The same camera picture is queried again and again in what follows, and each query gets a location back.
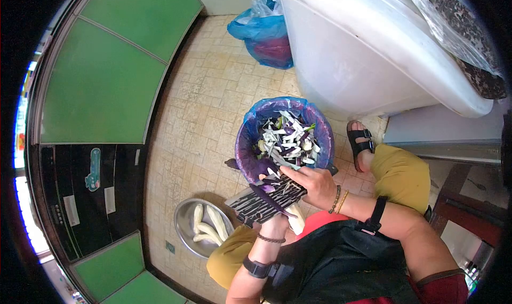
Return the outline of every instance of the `metal bowl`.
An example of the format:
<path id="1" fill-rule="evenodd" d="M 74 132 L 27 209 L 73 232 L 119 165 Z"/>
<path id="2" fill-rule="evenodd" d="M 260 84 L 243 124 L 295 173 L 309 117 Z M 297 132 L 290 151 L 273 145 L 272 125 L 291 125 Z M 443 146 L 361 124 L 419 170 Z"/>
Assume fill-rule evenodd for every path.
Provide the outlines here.
<path id="1" fill-rule="evenodd" d="M 224 225 L 226 225 L 226 231 L 228 235 L 231 235 L 234 232 L 234 228 L 233 224 L 231 224 L 229 218 L 226 216 L 226 214 L 224 214 L 224 212 L 222 212 L 214 204 L 205 201 L 204 199 L 190 198 L 182 201 L 178 206 L 176 206 L 176 210 L 174 211 L 174 227 L 176 228 L 176 233 L 178 233 L 181 241 L 183 244 L 185 244 L 185 246 L 187 246 L 189 250 L 191 250 L 196 255 L 208 258 L 210 257 L 211 253 L 219 246 L 216 243 L 209 241 L 194 242 L 192 240 L 195 236 L 193 230 L 194 209 L 198 203 L 201 203 L 204 207 L 202 222 L 212 226 L 215 229 L 214 222 L 208 215 L 208 211 L 206 211 L 206 205 L 210 205 L 221 214 Z"/>

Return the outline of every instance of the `gold bracelet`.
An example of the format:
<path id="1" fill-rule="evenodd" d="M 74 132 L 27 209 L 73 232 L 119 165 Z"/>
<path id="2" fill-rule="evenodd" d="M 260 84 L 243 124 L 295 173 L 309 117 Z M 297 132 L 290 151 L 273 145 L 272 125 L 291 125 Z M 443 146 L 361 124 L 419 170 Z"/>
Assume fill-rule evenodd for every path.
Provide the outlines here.
<path id="1" fill-rule="evenodd" d="M 334 199 L 334 204 L 332 204 L 332 207 L 329 210 L 329 214 L 332 214 L 332 212 L 334 212 L 334 208 L 336 207 L 336 204 L 338 203 L 339 193 L 341 191 L 342 191 L 342 187 L 340 185 L 338 185 L 338 191 L 336 192 L 336 198 Z"/>
<path id="2" fill-rule="evenodd" d="M 336 210 L 336 214 L 339 214 L 339 210 L 342 209 L 343 202 L 345 201 L 345 198 L 347 198 L 347 195 L 349 194 L 349 190 L 345 192 L 343 195 L 342 201 L 339 203 L 338 209 Z"/>

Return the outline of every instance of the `black sandal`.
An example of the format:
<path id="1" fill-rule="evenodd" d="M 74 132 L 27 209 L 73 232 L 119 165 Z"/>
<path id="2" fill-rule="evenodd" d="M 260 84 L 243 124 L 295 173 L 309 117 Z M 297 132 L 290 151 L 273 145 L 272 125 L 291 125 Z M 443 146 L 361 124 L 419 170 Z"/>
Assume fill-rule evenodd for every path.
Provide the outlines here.
<path id="1" fill-rule="evenodd" d="M 356 122 L 358 122 L 358 121 L 349 121 L 347 123 L 347 137 L 349 139 L 350 146 L 352 147 L 352 153 L 354 154 L 354 167 L 355 167 L 356 171 L 358 171 L 359 173 L 363 173 L 363 171 L 361 171 L 361 169 L 359 168 L 359 162 L 357 161 L 357 155 L 359 153 L 361 153 L 362 151 L 364 151 L 365 149 L 369 149 L 372 153 L 374 153 L 375 148 L 373 146 L 372 134 L 370 133 L 370 131 L 367 128 L 365 128 L 363 130 L 358 130 L 358 129 L 351 130 L 350 129 L 352 127 L 352 124 L 354 124 Z M 370 140 L 367 142 L 356 143 L 355 139 L 361 138 L 361 137 L 364 137 L 365 139 L 370 139 Z"/>

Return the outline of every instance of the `plastic wrap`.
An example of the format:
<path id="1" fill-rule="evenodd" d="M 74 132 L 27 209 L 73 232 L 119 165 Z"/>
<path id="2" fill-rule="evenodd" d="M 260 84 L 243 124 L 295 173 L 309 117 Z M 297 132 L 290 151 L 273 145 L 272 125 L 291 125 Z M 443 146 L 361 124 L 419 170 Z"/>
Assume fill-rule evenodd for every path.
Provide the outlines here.
<path id="1" fill-rule="evenodd" d="M 260 64 L 283 70 L 293 67 L 280 0 L 253 0 L 252 7 L 228 24 L 227 31 L 243 40 Z"/>
<path id="2" fill-rule="evenodd" d="M 253 145 L 257 143 L 259 138 L 258 129 L 269 117 L 279 117 L 279 110 L 290 111 L 296 116 L 302 115 L 304 121 L 308 124 L 316 123 L 314 136 L 317 145 L 320 147 L 320 152 L 316 163 L 309 165 L 309 167 L 326 168 L 334 161 L 334 135 L 331 126 L 314 103 L 288 96 L 263 99 L 255 103 L 245 114 L 234 147 L 237 165 L 246 180 L 251 184 L 259 180 L 259 174 L 255 171 L 259 160 L 253 150 Z"/>
<path id="3" fill-rule="evenodd" d="M 502 77 L 490 41 L 464 0 L 412 0 L 447 51 L 464 62 Z"/>

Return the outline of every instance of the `yellow pants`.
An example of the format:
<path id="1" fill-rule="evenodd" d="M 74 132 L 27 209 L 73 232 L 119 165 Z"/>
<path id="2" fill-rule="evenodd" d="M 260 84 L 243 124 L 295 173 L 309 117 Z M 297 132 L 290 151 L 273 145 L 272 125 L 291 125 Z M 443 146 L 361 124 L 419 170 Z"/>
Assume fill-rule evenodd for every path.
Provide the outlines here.
<path id="1" fill-rule="evenodd" d="M 425 213 L 430 192 L 428 164 L 401 148 L 380 144 L 375 148 L 371 170 L 377 180 L 375 197 L 388 196 L 389 202 Z M 228 289 L 255 240 L 255 231 L 239 226 L 210 255 L 206 263 L 210 277 Z"/>

